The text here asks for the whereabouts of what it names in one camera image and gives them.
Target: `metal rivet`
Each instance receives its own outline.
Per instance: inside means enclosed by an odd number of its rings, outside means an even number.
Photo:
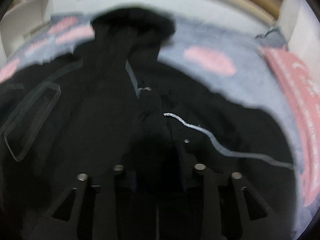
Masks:
[[[239,173],[239,172],[234,172],[231,174],[231,176],[234,178],[234,179],[241,179],[242,178],[242,174]]]
[[[204,164],[198,163],[195,165],[195,169],[197,171],[203,171],[206,168],[206,166]]]
[[[124,166],[121,164],[118,164],[116,166],[113,167],[114,171],[123,171],[124,170]]]
[[[77,179],[78,179],[78,180],[81,180],[81,181],[84,181],[84,180],[86,180],[87,178],[88,178],[88,175],[85,174],[85,173],[81,173],[81,174],[79,174],[79,175],[77,176]]]

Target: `pink pattern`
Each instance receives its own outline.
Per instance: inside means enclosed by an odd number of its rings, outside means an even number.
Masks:
[[[78,19],[76,16],[65,17],[61,21],[59,21],[57,24],[52,25],[50,30],[48,30],[48,34],[51,35],[51,34],[63,32],[65,29],[76,24],[77,22],[78,22]]]
[[[28,56],[32,54],[36,49],[39,49],[40,47],[44,46],[48,42],[48,38],[45,38],[41,41],[37,41],[33,43],[29,48],[26,49],[25,55]]]
[[[0,69],[0,83],[11,78],[16,72],[20,59],[14,59],[10,61],[6,66]]]
[[[73,28],[56,39],[56,44],[67,43],[80,38],[94,38],[94,30],[91,26]]]
[[[298,125],[304,157],[304,205],[308,206],[320,192],[320,90],[296,55],[281,49],[260,50],[276,74]]]
[[[185,59],[199,63],[206,70],[225,76],[236,73],[232,60],[214,49],[193,46],[183,52]]]

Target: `reflective strip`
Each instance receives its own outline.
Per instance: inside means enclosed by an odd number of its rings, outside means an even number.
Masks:
[[[133,85],[133,88],[134,88],[134,91],[136,92],[136,95],[137,95],[137,98],[139,99],[140,98],[140,91],[141,89],[138,89],[138,81],[137,81],[137,78],[136,76],[134,75],[134,72],[129,64],[129,62],[127,61],[125,63],[125,70],[127,71],[130,79],[131,79],[131,83]]]
[[[55,73],[51,74],[49,77],[47,77],[43,82],[38,84],[35,88],[33,88],[16,106],[16,108],[11,112],[11,114],[8,116],[7,120],[4,122],[4,125],[0,128],[0,135],[4,133],[4,140],[7,144],[7,147],[12,155],[12,157],[17,161],[20,162],[24,159],[26,154],[28,153],[28,150],[32,146],[32,143],[36,139],[36,136],[38,135],[41,127],[43,126],[45,120],[49,117],[49,114],[51,113],[54,106],[57,104],[59,97],[61,95],[60,86],[58,84],[53,83],[54,80],[60,78],[61,76],[64,76],[68,74],[71,71],[77,70],[83,66],[83,60],[79,60],[73,63],[70,63],[63,68],[60,68]],[[14,86],[14,88],[22,88],[23,86]],[[56,94],[54,95],[53,99],[47,106],[47,108],[44,110],[43,113],[37,113],[34,117],[34,124],[35,127],[31,134],[29,135],[28,141],[26,142],[25,146],[23,147],[23,150],[21,153],[16,157],[14,153],[12,152],[9,144],[8,144],[8,134],[14,129],[14,127],[17,125],[18,122],[20,122],[23,119],[23,116],[26,114],[26,112],[32,107],[32,105],[41,97],[41,95],[44,93],[46,89],[53,89],[56,90]]]
[[[215,138],[215,136],[212,134],[212,132],[193,125],[193,124],[189,124],[186,123],[181,117],[175,115],[175,114],[171,114],[171,113],[165,113],[164,116],[171,116],[175,119],[177,119],[178,121],[180,121],[184,126],[188,127],[188,128],[192,128],[194,130],[197,130],[199,132],[204,133],[206,136],[209,137],[213,147],[219,152],[221,153],[223,156],[225,157],[234,157],[234,158],[247,158],[247,159],[258,159],[258,160],[262,160],[272,166],[277,166],[277,167],[283,167],[283,168],[287,168],[289,170],[293,170],[293,165],[290,163],[284,163],[284,162],[280,162],[275,160],[274,158],[265,155],[265,154],[259,154],[259,153],[241,153],[241,152],[234,152],[231,150],[228,150],[227,148],[225,148],[224,146],[222,146],[217,139]]]

